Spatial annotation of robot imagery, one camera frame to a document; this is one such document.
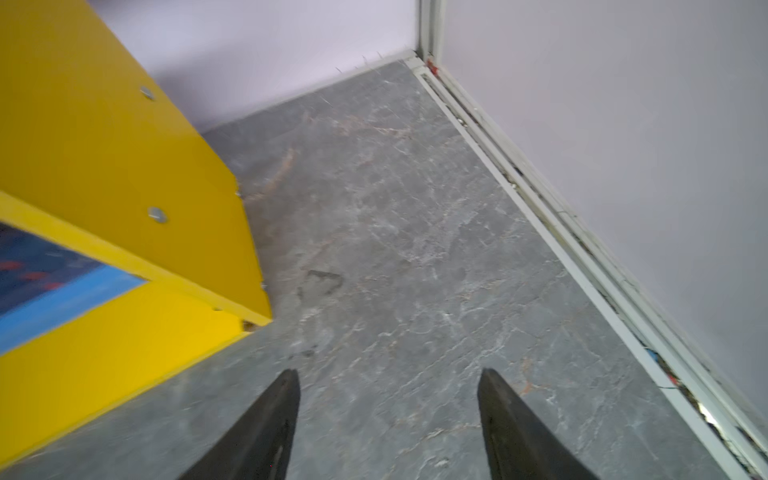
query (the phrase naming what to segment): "blue fabric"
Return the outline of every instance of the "blue fabric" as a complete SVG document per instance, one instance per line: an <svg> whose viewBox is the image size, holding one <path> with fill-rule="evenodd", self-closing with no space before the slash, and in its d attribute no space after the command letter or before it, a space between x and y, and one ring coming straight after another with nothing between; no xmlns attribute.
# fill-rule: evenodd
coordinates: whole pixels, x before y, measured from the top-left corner
<svg viewBox="0 0 768 480"><path fill-rule="evenodd" d="M98 268L100 262L0 223L0 315Z"/></svg>
<svg viewBox="0 0 768 480"><path fill-rule="evenodd" d="M82 316L144 283L113 266L102 265L0 316L0 355Z"/></svg>

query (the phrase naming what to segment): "baseboard trim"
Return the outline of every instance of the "baseboard trim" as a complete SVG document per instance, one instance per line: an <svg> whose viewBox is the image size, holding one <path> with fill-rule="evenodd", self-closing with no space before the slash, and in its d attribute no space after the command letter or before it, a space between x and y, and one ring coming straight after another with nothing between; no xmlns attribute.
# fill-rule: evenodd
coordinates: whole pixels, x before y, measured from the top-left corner
<svg viewBox="0 0 768 480"><path fill-rule="evenodd" d="M667 325L637 283L624 274L525 155L490 122L444 68L439 67L437 78L421 59L406 63L729 478L749 478L740 462L768 478L768 464L740 429L765 448L761 432ZM717 421L723 436L730 441L731 450L712 432L646 347L664 358L674 375Z"/></svg>

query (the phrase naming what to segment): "white wall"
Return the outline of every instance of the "white wall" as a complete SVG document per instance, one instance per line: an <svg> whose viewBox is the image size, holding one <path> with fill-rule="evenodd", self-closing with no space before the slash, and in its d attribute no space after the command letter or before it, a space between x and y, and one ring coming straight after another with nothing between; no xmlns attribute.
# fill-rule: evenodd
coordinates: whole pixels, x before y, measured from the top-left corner
<svg viewBox="0 0 768 480"><path fill-rule="evenodd" d="M446 3L446 69L768 416L768 2Z"/></svg>
<svg viewBox="0 0 768 480"><path fill-rule="evenodd" d="M416 44L417 0L90 0L198 130Z"/></svg>

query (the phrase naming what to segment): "red mark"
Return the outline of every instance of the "red mark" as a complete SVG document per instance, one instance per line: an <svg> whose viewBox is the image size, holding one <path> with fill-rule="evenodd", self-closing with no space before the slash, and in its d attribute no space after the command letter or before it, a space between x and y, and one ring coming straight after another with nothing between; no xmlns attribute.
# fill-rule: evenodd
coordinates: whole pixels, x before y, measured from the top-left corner
<svg viewBox="0 0 768 480"><path fill-rule="evenodd" d="M430 72L432 72L433 75L437 77L437 65L432 63L431 58L427 60L427 68L429 69Z"/></svg>
<svg viewBox="0 0 768 480"><path fill-rule="evenodd" d="M18 268L22 268L23 266L23 263L17 262L16 260L6 260L5 262L0 262L0 271L16 270Z"/></svg>
<svg viewBox="0 0 768 480"><path fill-rule="evenodd" d="M61 282L48 282L45 285L43 285L44 290L56 290L60 286L63 286L64 284Z"/></svg>
<svg viewBox="0 0 768 480"><path fill-rule="evenodd" d="M22 280L40 280L45 278L46 275L48 275L46 272L27 272L18 277Z"/></svg>
<svg viewBox="0 0 768 480"><path fill-rule="evenodd" d="M529 380L525 380L525 388L522 392L520 392L520 396L526 396L533 390L533 383L531 383Z"/></svg>

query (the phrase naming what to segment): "yellow wooden panel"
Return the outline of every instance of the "yellow wooden panel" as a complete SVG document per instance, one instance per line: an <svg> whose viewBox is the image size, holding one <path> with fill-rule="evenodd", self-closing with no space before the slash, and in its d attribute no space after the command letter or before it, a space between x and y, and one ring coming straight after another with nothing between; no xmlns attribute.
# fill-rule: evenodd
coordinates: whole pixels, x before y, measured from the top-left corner
<svg viewBox="0 0 768 480"><path fill-rule="evenodd" d="M0 356L0 468L246 335L156 283Z"/></svg>
<svg viewBox="0 0 768 480"><path fill-rule="evenodd" d="M237 182L85 0L3 0L0 22L0 190L124 255L64 241L50 219L15 225L268 322Z"/></svg>

